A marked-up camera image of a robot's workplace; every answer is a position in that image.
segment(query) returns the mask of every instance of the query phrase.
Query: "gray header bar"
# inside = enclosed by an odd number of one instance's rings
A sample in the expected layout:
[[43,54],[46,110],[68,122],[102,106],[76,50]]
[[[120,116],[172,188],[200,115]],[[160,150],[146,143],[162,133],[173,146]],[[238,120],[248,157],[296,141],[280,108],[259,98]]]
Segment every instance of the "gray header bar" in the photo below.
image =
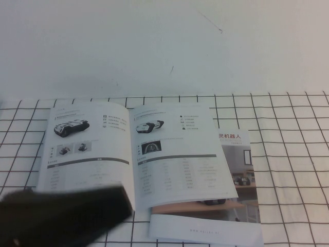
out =
[[120,158],[108,158],[108,157],[103,158],[103,157],[100,157],[100,158],[84,158],[83,160],[75,160],[75,161],[68,161],[68,162],[53,164],[53,165],[47,166],[47,169],[58,167],[58,166],[66,166],[66,165],[70,165],[70,164],[89,162],[89,161],[117,161],[117,162],[122,162],[122,163],[125,163],[125,164],[129,165],[128,161],[122,160]]
[[170,156],[162,156],[157,158],[150,158],[145,161],[138,162],[138,165],[151,162],[151,161],[158,161],[158,160],[167,160],[169,158],[210,158],[210,157],[217,157],[216,154],[199,154],[199,155],[170,155]]

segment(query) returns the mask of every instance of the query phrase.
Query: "blurry black object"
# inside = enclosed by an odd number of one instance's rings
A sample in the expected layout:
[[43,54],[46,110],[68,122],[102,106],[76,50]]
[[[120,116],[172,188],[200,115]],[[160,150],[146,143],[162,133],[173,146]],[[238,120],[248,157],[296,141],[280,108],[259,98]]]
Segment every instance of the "blurry black object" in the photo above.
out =
[[1,247],[83,247],[132,214],[123,187],[15,192],[0,202]]
[[239,178],[238,177],[238,178],[235,179],[234,184],[235,185],[243,186],[243,185],[250,185],[251,182],[250,182],[250,179],[249,178],[245,178],[245,177]]
[[212,205],[221,205],[226,202],[226,199],[215,199],[215,200],[207,200],[203,201],[207,206],[212,206]]
[[87,149],[88,149],[88,148],[87,148],[86,144],[85,144],[85,143],[82,143],[78,150],[81,151],[81,152],[84,152],[84,151],[86,151]]

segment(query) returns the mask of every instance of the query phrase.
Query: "open booklet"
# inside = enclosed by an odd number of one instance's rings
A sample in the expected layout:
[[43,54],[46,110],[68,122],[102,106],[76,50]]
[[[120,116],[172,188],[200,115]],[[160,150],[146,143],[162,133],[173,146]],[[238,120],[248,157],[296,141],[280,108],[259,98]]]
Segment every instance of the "open booklet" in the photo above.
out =
[[239,198],[155,206],[150,222],[151,238],[264,246],[248,131],[218,132]]
[[51,110],[38,191],[122,184],[133,208],[237,197],[209,109],[115,103]]

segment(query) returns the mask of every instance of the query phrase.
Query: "table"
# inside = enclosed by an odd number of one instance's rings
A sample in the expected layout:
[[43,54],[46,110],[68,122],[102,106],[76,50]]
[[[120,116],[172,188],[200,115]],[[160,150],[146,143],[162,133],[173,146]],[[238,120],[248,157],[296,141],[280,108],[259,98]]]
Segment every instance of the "table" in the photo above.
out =
[[226,200],[224,204],[221,205],[211,205],[207,206],[200,202],[181,202],[181,203],[172,203],[162,206],[156,206],[152,208],[153,214],[168,214],[168,213],[196,213],[196,212],[210,212],[210,211],[219,211],[219,210],[228,210],[234,208],[245,207],[242,203],[233,202]]
[[[90,101],[112,101],[129,109],[202,102],[210,107],[216,126],[248,129],[265,245],[329,244],[329,234],[324,234],[329,232],[329,101],[324,92],[2,102],[0,197],[35,188],[50,109]],[[162,246],[147,236],[149,218],[149,211],[135,213],[93,247]]]

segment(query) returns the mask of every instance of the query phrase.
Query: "small product thumbnail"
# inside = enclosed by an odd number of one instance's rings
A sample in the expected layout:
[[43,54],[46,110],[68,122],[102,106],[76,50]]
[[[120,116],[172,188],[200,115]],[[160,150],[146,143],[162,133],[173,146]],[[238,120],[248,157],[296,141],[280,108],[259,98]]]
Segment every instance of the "small product thumbnail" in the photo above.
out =
[[82,143],[81,146],[78,148],[79,151],[81,152],[84,152],[86,151],[88,148],[87,148],[87,145],[85,143]]
[[90,126],[87,120],[74,120],[56,125],[54,131],[60,137],[67,137],[74,132],[84,131]]
[[142,154],[153,153],[161,150],[161,141],[159,140],[142,144]]
[[62,148],[61,151],[60,151],[60,154],[61,155],[65,155],[67,152],[71,151],[70,148],[68,147],[65,147],[65,148]]
[[155,121],[149,121],[146,123],[142,123],[141,125],[138,125],[136,127],[136,130],[138,133],[151,133],[153,129],[160,129],[161,126],[164,124],[164,121],[155,120]]

